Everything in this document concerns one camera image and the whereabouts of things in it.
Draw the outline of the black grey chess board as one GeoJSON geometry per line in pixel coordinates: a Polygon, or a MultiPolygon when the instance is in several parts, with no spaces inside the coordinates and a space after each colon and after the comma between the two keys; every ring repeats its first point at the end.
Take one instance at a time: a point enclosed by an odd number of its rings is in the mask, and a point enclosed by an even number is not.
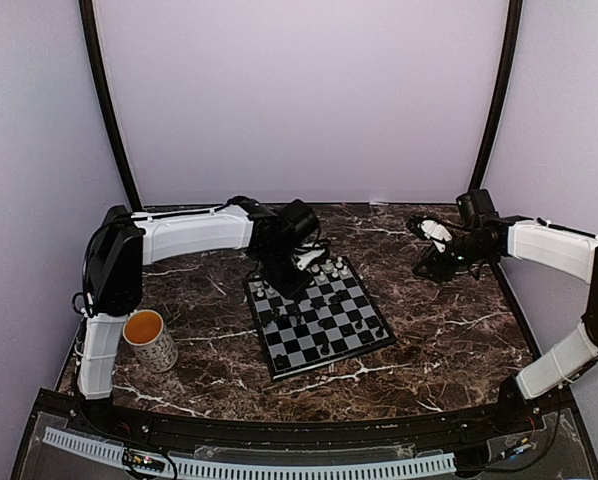
{"type": "Polygon", "coordinates": [[[390,324],[367,291],[350,260],[343,256],[311,268],[313,280],[296,300],[286,299],[259,277],[244,282],[244,290],[264,359],[273,381],[280,381],[332,363],[365,355],[390,346],[396,337],[390,324]],[[296,302],[303,323],[287,329],[260,325],[259,314],[272,306],[296,302]],[[379,326],[382,338],[375,337],[379,326]],[[372,333],[374,340],[363,344],[359,334],[372,333]],[[323,357],[320,345],[328,339],[330,354],[323,357]],[[277,354],[285,356],[282,368],[274,363],[277,354]]]}

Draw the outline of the black knight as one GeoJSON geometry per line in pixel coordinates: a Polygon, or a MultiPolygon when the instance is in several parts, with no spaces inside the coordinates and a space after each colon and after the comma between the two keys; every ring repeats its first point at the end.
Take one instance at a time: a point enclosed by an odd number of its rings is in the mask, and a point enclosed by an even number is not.
{"type": "Polygon", "coordinates": [[[359,338],[363,344],[371,343],[374,340],[374,337],[371,332],[363,331],[359,334],[359,338]]]}

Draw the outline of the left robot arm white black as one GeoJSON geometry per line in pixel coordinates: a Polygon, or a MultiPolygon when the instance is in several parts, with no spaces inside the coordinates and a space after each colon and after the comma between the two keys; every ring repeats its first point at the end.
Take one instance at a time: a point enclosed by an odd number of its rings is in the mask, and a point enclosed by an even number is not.
{"type": "Polygon", "coordinates": [[[287,299],[311,281],[310,266],[328,246],[320,221],[300,199],[269,207],[236,196],[214,207],[159,213],[110,208],[86,247],[81,272],[83,316],[76,390],[87,401],[80,417],[99,436],[120,427],[112,394],[113,366],[122,327],[143,296],[143,270],[182,255],[238,250],[263,280],[287,299]]]}

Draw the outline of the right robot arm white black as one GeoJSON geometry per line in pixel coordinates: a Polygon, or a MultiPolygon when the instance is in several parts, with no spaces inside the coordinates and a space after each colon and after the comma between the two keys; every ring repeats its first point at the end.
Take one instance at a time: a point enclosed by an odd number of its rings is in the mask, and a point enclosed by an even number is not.
{"type": "Polygon", "coordinates": [[[509,434],[526,420],[526,402],[598,363],[598,234],[540,217],[502,216],[485,189],[456,202],[456,224],[424,213],[408,220],[408,229],[430,244],[413,272],[441,284],[489,263],[510,282],[541,354],[501,387],[503,401],[490,410],[490,426],[509,434]]]}

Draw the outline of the pile of black pieces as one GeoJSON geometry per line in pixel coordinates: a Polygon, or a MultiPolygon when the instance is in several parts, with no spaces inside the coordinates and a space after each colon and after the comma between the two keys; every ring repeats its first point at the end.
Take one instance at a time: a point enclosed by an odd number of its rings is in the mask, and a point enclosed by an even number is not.
{"type": "Polygon", "coordinates": [[[287,329],[303,323],[303,314],[300,305],[296,302],[288,305],[272,306],[259,314],[260,325],[267,328],[271,324],[279,329],[287,329]]]}

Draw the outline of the patterned mug with yellow interior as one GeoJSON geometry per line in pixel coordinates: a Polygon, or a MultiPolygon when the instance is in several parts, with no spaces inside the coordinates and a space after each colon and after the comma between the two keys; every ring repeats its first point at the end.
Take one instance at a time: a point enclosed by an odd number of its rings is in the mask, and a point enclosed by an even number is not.
{"type": "Polygon", "coordinates": [[[163,317],[154,310],[136,310],[126,321],[125,342],[142,367],[153,373],[171,370],[178,361],[178,349],[163,317]]]}

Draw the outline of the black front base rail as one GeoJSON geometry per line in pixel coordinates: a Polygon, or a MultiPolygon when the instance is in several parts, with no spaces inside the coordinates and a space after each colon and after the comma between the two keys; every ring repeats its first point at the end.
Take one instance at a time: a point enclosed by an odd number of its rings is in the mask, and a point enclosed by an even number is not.
{"type": "Polygon", "coordinates": [[[65,419],[78,431],[117,436],[121,441],[146,448],[164,447],[191,451],[202,445],[244,448],[316,448],[318,450],[387,446],[412,443],[420,449],[440,447],[462,455],[485,459],[486,443],[498,437],[522,435],[548,451],[556,441],[555,422],[565,406],[555,396],[547,406],[554,412],[543,419],[516,417],[494,424],[493,405],[482,409],[371,421],[325,423],[270,423],[200,419],[120,407],[110,400],[88,406],[70,395],[41,389],[35,411],[65,419]]]}

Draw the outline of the right black frame post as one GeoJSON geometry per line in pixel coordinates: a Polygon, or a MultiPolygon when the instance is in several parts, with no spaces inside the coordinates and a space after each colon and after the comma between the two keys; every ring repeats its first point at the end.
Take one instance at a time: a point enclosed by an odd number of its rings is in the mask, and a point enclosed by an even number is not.
{"type": "Polygon", "coordinates": [[[496,78],[482,139],[468,184],[469,190],[480,189],[486,176],[508,92],[520,30],[522,11],[522,0],[510,0],[508,2],[496,78]]]}

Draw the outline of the black frame post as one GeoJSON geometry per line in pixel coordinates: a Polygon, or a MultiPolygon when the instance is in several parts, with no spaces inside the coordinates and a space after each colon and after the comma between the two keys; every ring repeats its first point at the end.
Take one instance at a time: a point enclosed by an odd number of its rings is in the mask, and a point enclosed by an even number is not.
{"type": "Polygon", "coordinates": [[[115,166],[129,206],[132,210],[141,210],[143,205],[125,151],[105,72],[105,62],[95,18],[95,4],[90,0],[79,0],[78,6],[91,75],[115,166]]]}
{"type": "Polygon", "coordinates": [[[482,139],[468,184],[469,190],[480,189],[486,176],[508,92],[520,30],[522,11],[522,0],[510,0],[508,2],[496,78],[482,139]]]}

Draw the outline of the left black frame post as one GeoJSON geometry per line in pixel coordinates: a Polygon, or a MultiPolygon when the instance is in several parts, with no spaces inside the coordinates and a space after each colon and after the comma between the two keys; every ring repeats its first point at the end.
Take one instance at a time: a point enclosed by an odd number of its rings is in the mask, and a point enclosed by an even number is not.
{"type": "Polygon", "coordinates": [[[91,75],[115,166],[129,206],[132,210],[141,210],[143,205],[125,151],[105,72],[105,62],[95,18],[95,4],[90,0],[79,0],[78,6],[91,75]]]}

